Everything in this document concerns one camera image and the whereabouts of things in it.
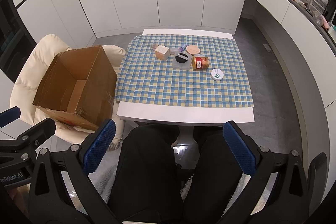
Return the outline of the white round compact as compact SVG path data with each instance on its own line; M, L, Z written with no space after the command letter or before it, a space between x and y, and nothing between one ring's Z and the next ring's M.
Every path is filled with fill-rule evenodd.
M213 69L211 71L211 78L214 81L221 81L224 78L224 73L221 69Z

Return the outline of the small clear glass bottle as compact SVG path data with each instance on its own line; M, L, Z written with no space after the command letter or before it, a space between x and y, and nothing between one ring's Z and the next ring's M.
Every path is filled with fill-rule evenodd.
M158 48L158 46L159 46L159 44L153 44L153 45L151 46L151 49L152 49L152 50L155 50L156 48Z

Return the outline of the purple tube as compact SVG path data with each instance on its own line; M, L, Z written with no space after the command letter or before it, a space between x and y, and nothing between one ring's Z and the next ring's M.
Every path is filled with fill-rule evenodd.
M178 48L178 51L183 52L186 49L186 47L187 47L187 44L184 44Z

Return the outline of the peach teardrop sponge case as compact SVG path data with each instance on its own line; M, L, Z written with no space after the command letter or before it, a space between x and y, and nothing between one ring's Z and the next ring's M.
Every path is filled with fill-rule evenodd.
M197 55L201 53L201 49L197 45L188 45L186 47L186 52L191 55Z

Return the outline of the beige square carton box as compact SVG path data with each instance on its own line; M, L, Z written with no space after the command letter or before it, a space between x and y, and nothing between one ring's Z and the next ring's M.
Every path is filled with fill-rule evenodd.
M157 46L155 51L155 57L159 60L166 61L170 56L170 49L163 45Z

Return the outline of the blue yellow checkered tablecloth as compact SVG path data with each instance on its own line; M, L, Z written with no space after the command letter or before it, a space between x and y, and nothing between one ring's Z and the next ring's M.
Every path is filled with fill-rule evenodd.
M173 56L155 57L153 44L177 48L197 45L209 58L209 68L194 71L173 68ZM213 69L224 78L214 81ZM166 106L236 108L253 107L244 63L234 39L196 35L140 35L128 45L117 77L116 101Z

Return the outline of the fluffy white robe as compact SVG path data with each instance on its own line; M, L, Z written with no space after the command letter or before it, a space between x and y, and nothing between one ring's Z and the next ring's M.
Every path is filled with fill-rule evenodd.
M89 178L101 198L108 203L114 179L116 177L117 165L99 168L89 175Z

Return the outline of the white table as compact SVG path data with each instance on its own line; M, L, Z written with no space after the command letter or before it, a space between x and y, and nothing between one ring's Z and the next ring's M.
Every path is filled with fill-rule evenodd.
M231 34L227 33L188 29L145 29L141 35L155 34L213 36L234 39ZM255 119L253 107L187 107L118 102L117 114L121 118L141 122L157 121L183 125L212 125L224 124L231 120L237 123L251 123Z

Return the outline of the small clear oblong case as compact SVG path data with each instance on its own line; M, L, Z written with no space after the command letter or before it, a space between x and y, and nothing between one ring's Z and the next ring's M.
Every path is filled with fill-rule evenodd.
M174 55L174 54L179 53L179 52L180 52L179 48L170 48L170 54L171 55Z

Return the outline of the person legs in black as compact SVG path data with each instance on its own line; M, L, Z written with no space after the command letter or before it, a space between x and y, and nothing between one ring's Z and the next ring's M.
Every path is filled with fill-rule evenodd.
M124 139L107 203L119 221L217 223L242 170L222 127L195 127L200 157L186 198L181 197L173 143L178 126L147 123Z

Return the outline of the black powder puff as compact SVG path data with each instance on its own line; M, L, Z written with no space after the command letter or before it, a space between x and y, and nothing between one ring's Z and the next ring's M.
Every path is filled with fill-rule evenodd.
M189 61L189 56L185 53L177 53L175 55L175 61L180 64L187 63L187 61Z

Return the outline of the clear drawer organizer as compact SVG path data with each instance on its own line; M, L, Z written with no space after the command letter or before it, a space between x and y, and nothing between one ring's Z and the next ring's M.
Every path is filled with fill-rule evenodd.
M323 14L325 11L328 0L301 0L304 4L307 3L307 9L310 11L317 11L320 14Z

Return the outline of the brown cardboard box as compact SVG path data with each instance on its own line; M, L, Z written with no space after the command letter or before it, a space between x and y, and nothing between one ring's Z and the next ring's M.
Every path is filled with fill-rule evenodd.
M116 82L102 46L69 50L54 57L33 104L54 120L94 131L112 116Z

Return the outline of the red gold tin can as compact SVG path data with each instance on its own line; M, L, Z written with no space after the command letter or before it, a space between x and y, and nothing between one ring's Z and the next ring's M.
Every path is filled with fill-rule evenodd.
M194 71L205 70L209 68L209 58L205 56L193 56L192 66Z

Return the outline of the frosted square plastic case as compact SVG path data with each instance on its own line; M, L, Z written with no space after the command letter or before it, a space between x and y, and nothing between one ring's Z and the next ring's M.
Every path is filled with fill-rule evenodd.
M191 67L191 61L192 61L193 57L189 53L186 53L186 54L189 56L189 61L187 61L187 63L184 63L184 64L177 63L175 61L175 55L174 55L173 61L172 61L173 68L175 68L175 69L182 69L182 70L189 70L190 69L190 67Z

